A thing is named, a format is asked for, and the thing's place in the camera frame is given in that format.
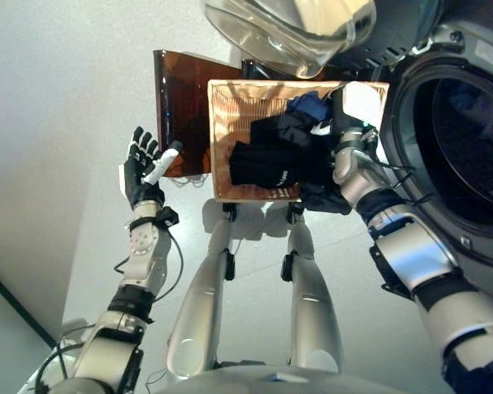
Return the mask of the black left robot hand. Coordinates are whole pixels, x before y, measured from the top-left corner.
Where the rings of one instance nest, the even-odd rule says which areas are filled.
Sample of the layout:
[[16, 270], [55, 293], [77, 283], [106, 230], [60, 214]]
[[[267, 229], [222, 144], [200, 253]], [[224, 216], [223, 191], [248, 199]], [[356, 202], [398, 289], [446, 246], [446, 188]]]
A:
[[119, 187], [131, 208], [152, 200], [164, 203], [164, 193], [159, 179], [182, 152], [183, 144], [174, 140], [164, 151], [148, 131], [138, 126], [133, 132], [127, 149], [127, 158], [118, 167]]

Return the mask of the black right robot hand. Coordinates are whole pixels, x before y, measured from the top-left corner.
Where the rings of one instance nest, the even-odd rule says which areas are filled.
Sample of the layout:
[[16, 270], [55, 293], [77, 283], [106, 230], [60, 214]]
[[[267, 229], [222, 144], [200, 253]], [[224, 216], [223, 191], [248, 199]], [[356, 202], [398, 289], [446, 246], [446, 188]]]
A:
[[338, 136], [351, 130], [362, 134], [368, 131], [379, 132], [388, 88], [388, 84], [373, 85], [370, 82], [342, 83], [324, 96], [327, 115], [311, 128], [311, 135]]

